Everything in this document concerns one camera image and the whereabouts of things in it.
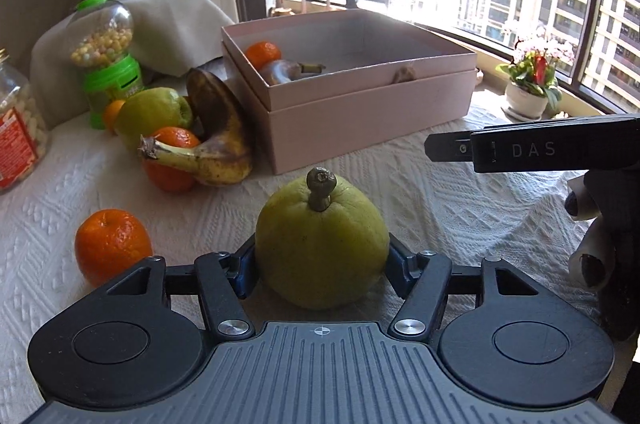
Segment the pink box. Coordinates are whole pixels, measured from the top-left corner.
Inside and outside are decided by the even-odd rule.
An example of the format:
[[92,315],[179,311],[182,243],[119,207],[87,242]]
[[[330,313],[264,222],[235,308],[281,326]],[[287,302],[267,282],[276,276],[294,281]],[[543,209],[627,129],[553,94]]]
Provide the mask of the pink box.
[[[228,83],[257,125],[276,174],[430,128],[467,114],[476,54],[365,10],[256,20],[223,29]],[[244,56],[276,43],[282,57],[322,63],[320,76],[269,86]],[[392,84],[410,64],[415,81]]]

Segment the red flower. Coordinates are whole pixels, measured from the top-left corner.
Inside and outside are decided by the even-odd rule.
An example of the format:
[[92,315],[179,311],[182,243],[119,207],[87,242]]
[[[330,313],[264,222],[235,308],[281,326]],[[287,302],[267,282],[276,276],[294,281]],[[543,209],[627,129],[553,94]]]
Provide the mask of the red flower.
[[536,84],[544,86],[545,84],[546,59],[542,56],[536,58]]

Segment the red label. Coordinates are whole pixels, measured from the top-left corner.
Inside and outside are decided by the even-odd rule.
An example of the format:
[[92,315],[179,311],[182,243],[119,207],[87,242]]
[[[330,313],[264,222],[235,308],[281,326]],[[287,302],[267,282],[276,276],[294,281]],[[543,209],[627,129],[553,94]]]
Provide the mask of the red label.
[[9,187],[36,161],[35,144],[13,108],[0,118],[0,189]]

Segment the silver bolt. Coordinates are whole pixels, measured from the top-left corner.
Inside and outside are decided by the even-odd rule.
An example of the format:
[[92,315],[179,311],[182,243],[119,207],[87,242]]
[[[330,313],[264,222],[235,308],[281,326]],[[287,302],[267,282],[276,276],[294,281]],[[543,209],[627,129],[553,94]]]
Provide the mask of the silver bolt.
[[401,319],[394,325],[396,332],[405,336],[417,336],[425,331],[426,326],[417,319]]
[[218,325],[218,331],[226,336],[241,336],[249,331],[249,324],[242,319],[228,319]]

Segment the gray ribbed plate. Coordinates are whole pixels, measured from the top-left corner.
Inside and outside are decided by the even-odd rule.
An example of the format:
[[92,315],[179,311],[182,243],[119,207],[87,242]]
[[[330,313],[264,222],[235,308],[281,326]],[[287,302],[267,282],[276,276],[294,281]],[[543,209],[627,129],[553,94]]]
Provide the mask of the gray ribbed plate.
[[221,344],[202,374],[149,406],[91,412],[53,402],[33,424],[617,423],[594,401],[549,412],[494,406],[453,383],[420,343],[376,323],[268,323]]

